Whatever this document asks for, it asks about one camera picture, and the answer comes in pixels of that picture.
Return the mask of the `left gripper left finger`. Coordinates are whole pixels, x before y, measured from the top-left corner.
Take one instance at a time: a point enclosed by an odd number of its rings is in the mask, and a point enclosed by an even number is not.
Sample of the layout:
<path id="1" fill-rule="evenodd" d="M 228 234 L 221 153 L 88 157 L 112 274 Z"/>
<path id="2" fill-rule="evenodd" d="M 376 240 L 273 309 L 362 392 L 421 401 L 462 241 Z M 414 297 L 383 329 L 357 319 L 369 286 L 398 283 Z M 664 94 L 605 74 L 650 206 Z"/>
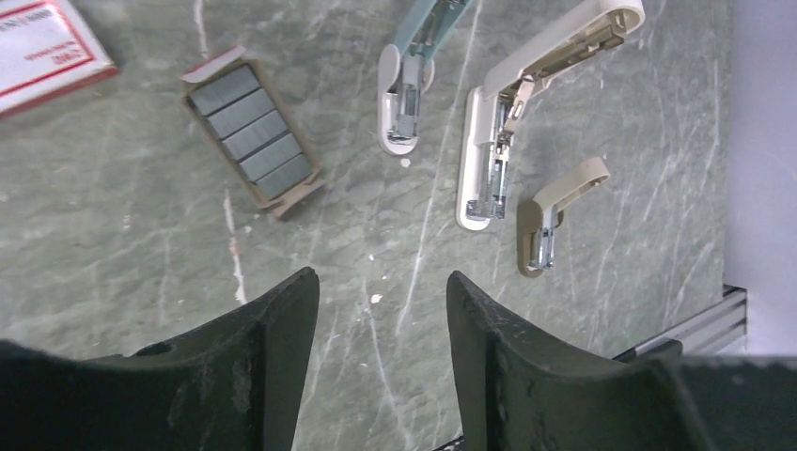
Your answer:
<path id="1" fill-rule="evenodd" d="M 1 344 L 5 450 L 289 450 L 318 318 L 303 268 L 254 301 L 129 355 Z"/>

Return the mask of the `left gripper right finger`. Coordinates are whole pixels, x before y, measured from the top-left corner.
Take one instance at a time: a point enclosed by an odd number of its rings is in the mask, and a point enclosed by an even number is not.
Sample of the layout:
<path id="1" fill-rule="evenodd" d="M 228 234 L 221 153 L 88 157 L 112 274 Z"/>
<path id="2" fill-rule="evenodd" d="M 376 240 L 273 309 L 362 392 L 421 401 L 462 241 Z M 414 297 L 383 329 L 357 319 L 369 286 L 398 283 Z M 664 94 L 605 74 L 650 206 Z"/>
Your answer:
<path id="1" fill-rule="evenodd" d="M 447 324 L 467 450 L 792 450 L 792 357 L 607 359 L 549 334 L 461 272 Z"/>

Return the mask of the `small beige stapler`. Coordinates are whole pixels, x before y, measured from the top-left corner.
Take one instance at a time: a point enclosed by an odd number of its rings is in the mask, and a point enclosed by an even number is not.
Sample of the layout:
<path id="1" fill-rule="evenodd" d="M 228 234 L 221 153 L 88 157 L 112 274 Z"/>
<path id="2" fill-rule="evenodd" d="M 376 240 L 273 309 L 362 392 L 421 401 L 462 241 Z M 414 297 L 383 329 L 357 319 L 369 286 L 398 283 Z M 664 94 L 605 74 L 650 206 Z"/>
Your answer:
<path id="1" fill-rule="evenodd" d="M 516 216 L 517 265 L 521 275 L 539 277 L 555 263 L 555 231 L 565 209 L 610 178 L 603 159 L 593 157 L 518 204 Z"/>

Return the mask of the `long white stapler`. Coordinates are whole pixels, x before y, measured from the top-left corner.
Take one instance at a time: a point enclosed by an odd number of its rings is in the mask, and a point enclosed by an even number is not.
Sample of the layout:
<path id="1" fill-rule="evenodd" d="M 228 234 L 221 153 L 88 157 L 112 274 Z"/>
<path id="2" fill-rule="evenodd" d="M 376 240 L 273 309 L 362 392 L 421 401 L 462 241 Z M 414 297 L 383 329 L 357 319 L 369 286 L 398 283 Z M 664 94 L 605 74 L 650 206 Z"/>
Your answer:
<path id="1" fill-rule="evenodd" d="M 455 208 L 461 227 L 480 231 L 504 218 L 509 157 L 533 97 L 572 67 L 624 43 L 645 18 L 639 1 L 584 1 L 489 70 L 471 90 Z"/>

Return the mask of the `staple tray with staples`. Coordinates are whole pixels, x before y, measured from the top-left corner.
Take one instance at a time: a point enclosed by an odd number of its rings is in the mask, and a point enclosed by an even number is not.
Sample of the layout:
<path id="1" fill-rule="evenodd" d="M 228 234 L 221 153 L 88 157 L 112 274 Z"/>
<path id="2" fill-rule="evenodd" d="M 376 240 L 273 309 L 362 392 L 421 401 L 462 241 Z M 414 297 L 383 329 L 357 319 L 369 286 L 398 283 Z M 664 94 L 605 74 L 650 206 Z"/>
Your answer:
<path id="1" fill-rule="evenodd" d="M 324 185 L 318 152 L 268 79 L 236 45 L 183 73 L 182 102 L 256 206 L 276 219 Z"/>

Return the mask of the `blue white stapler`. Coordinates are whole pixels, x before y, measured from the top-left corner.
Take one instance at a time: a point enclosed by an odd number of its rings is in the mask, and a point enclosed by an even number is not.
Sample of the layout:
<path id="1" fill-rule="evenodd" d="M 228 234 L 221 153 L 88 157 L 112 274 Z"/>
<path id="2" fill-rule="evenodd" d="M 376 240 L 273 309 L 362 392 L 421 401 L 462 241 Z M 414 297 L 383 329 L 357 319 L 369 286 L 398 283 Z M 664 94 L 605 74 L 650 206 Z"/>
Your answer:
<path id="1" fill-rule="evenodd" d="M 434 56 L 468 1 L 417 0 L 387 44 L 377 68 L 377 128 L 382 149 L 393 156 L 414 150 L 422 95 L 435 73 Z"/>

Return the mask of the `red white staple box sleeve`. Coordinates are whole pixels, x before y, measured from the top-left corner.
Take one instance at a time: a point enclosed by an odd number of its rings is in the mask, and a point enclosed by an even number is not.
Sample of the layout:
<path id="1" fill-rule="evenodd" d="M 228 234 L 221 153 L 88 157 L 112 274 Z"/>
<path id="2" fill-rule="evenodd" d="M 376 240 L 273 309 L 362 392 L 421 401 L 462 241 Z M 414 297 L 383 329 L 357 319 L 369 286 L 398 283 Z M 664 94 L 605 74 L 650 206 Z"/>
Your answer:
<path id="1" fill-rule="evenodd" d="M 118 74 L 72 2 L 1 3 L 1 117 Z"/>

